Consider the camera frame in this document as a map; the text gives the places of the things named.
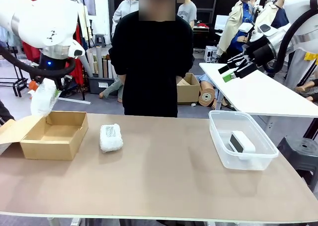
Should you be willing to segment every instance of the black sweater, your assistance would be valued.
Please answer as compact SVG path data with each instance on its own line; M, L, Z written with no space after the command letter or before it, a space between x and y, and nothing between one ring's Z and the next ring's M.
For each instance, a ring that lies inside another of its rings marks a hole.
M139 12L116 26L109 50L118 75L126 75L123 106L126 115L177 116L176 76L193 65L193 32L188 23L139 21Z

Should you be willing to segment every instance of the clear plastic bin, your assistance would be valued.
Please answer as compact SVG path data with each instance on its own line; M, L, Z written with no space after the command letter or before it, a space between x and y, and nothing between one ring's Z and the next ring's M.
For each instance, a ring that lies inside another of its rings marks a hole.
M238 170L265 170L278 149L247 113L210 111L210 133L224 167ZM242 131L255 145L255 153L234 152L229 144L231 131Z

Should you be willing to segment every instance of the table edge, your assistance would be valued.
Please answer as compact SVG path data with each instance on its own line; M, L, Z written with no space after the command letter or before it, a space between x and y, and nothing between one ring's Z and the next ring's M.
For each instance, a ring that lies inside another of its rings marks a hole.
M222 219L195 219L195 218L173 218L173 217L149 217L149 216L116 216L116 215L59 215L59 214L27 214L0 211L0 215L36 218L81 218L81 219L131 219L131 220L173 220L173 221L198 221L198 222L227 222L227 223L255 223L255 224L291 224L311 223L313 221L240 221Z

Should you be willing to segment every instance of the plastic bag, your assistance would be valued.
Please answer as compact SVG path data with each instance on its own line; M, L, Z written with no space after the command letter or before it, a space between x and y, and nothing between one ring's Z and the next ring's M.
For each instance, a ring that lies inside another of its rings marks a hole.
M52 111L61 92L56 89L53 80L45 78L36 91L31 90L29 93L32 95L31 114L46 117Z
M100 149L105 153L108 151L116 151L123 146L123 140L121 138L120 126L114 125L102 125L100 128Z

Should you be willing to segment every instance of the cardboard box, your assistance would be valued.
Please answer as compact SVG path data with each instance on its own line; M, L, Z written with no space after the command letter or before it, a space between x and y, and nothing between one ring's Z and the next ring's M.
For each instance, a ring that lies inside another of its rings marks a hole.
M217 47L215 46L206 46L204 53L204 60L206 63L212 63L217 57Z
M0 127L0 144L20 142L26 159L72 160L88 129L85 112L52 111Z
M189 85L177 85L178 103L196 103L198 102L200 83L192 73L187 73L184 80Z

